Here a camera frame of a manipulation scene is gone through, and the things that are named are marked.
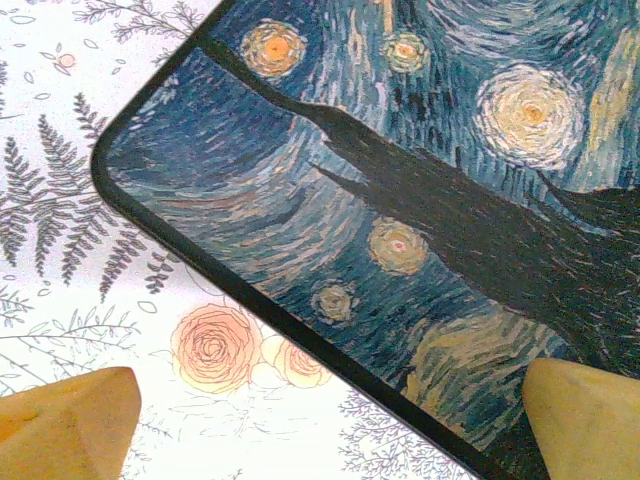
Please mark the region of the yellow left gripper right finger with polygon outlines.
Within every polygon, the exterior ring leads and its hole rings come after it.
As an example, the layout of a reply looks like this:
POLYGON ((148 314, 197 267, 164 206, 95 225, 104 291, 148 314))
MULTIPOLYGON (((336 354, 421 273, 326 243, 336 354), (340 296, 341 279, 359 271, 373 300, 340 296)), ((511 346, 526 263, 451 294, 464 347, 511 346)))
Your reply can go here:
POLYGON ((536 359, 523 401, 552 479, 639 477, 639 382, 559 359, 536 359))

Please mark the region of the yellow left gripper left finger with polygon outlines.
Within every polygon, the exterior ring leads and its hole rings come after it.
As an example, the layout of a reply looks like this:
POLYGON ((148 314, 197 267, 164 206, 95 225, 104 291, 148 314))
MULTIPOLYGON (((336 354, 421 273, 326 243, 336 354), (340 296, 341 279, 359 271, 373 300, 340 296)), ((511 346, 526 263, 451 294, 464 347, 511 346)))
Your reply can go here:
POLYGON ((109 367, 1 399, 3 479, 117 479, 141 410, 133 370, 109 367))

